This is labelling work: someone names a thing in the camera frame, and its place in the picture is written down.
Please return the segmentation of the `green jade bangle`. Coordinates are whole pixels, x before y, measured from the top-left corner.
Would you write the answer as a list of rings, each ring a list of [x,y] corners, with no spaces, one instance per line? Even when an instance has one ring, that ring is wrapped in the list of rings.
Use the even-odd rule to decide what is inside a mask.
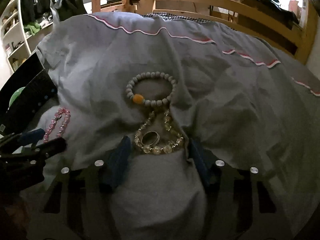
[[[22,91],[25,89],[25,87],[21,87],[19,89],[17,89],[11,96],[10,100],[9,100],[9,107],[12,106],[12,104],[14,103],[14,101],[20,96],[20,94],[22,93]]]

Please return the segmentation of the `black jewelry box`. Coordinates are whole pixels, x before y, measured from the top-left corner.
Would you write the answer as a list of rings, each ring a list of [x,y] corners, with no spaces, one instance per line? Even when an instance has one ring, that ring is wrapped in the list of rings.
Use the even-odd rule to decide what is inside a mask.
[[[9,107],[12,94],[25,87],[20,96]],[[12,74],[1,89],[1,135],[24,132],[41,107],[57,96],[57,87],[33,53]]]

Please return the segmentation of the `grey bead bracelet orange bead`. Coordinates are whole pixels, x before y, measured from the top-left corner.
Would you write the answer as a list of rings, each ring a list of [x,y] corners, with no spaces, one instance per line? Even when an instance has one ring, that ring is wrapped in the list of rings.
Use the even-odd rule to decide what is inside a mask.
[[[168,106],[177,87],[177,80],[164,72],[143,72],[126,85],[125,95],[138,105],[159,108]]]

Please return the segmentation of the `grey duvet with red trim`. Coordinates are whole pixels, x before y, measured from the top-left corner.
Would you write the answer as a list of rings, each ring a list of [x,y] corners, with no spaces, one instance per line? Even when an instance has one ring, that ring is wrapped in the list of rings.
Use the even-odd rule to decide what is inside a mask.
[[[319,80],[266,42],[216,23],[113,12],[72,17],[37,46],[68,109],[67,151],[23,193],[29,239],[294,239],[319,205]],[[143,72],[177,80],[168,106],[125,95]],[[118,187],[101,167],[122,138]],[[203,185],[189,140],[218,158]]]

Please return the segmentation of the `white shelf unit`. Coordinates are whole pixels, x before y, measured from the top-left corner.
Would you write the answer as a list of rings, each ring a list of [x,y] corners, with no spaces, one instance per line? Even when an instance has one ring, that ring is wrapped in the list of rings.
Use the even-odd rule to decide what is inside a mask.
[[[1,41],[12,71],[52,31],[50,0],[10,0],[1,14]]]

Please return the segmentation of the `checkered bed sheet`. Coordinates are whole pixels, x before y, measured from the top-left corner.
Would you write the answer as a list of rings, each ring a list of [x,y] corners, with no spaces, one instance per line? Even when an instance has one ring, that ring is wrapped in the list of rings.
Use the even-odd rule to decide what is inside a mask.
[[[145,15],[142,15],[142,16],[144,18],[153,18],[153,17],[159,16],[165,21],[188,20],[188,21],[193,21],[193,22],[196,22],[196,23],[210,22],[210,20],[207,20],[207,19],[204,19],[204,18],[186,17],[186,16],[169,14],[167,12],[157,12],[157,13],[145,14]]]

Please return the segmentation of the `wooden bed frame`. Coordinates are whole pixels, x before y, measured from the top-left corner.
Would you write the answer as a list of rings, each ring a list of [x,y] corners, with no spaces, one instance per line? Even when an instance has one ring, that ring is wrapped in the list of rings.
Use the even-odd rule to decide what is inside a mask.
[[[253,0],[120,0],[101,5],[92,0],[93,12],[134,12],[140,15],[167,13],[219,22],[252,35],[286,52],[306,64],[317,34],[318,12],[312,0],[304,0],[300,8],[295,0],[289,11],[300,12],[300,23],[285,24],[265,5]]]

